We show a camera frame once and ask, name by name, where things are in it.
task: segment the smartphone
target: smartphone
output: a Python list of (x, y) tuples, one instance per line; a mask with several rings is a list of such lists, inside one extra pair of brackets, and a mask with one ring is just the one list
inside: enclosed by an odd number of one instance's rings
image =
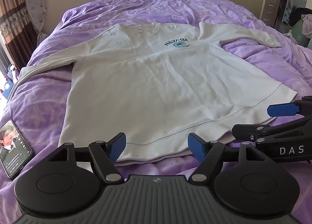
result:
[(0, 128), (0, 160), (10, 180), (33, 158), (33, 151), (10, 119)]

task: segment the bed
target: bed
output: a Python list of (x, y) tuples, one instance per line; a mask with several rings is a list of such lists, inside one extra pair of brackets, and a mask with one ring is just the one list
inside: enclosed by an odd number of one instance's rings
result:
[[(244, 7), (227, 0), (98, 0), (87, 3), (65, 12), (58, 27), (34, 51), (28, 65), (35, 65), (46, 56), (87, 41), (117, 23), (130, 25), (154, 21), (194, 26), (199, 26), (200, 21), (232, 23), (273, 34), (281, 48), (271, 49), (247, 39), (236, 40), (223, 48), (297, 91), (297, 99), (312, 95), (312, 50), (293, 44)], [(22, 173), (57, 148), (71, 87), (71, 70), (69, 65), (33, 76), (18, 87), (4, 110), (1, 125), (12, 119), (36, 154)], [(296, 118), (279, 117), (271, 124)], [(118, 169), (124, 177), (129, 174), (189, 176), (197, 165), (197, 160), (188, 155)], [(312, 165), (307, 162), (281, 165), (300, 185), (300, 197), (292, 215), (303, 224), (312, 223)], [(1, 224), (12, 223), (21, 215), (14, 196), (14, 184), (15, 181), (9, 181), (4, 170), (0, 169)]]

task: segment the black circular disc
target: black circular disc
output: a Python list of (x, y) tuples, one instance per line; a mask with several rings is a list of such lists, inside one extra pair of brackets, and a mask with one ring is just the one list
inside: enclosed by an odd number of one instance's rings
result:
[(278, 217), (290, 213), (299, 196), (295, 178), (273, 163), (254, 161), (217, 175), (213, 189), (228, 208), (245, 216)]
[(15, 184), (21, 208), (43, 217), (66, 216), (89, 206), (98, 196), (97, 177), (86, 169), (62, 162), (37, 165)]

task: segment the phone screen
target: phone screen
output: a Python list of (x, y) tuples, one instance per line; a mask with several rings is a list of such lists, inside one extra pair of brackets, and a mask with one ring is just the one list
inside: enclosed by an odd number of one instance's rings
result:
[(0, 160), (8, 177), (12, 177), (31, 155), (32, 150), (12, 120), (7, 121), (0, 128)]

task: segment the pink fluffy cloth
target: pink fluffy cloth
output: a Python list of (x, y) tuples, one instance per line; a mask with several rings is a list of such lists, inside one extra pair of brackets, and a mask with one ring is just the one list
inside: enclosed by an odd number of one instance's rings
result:
[(302, 33), (308, 39), (312, 38), (312, 14), (302, 14), (303, 20)]

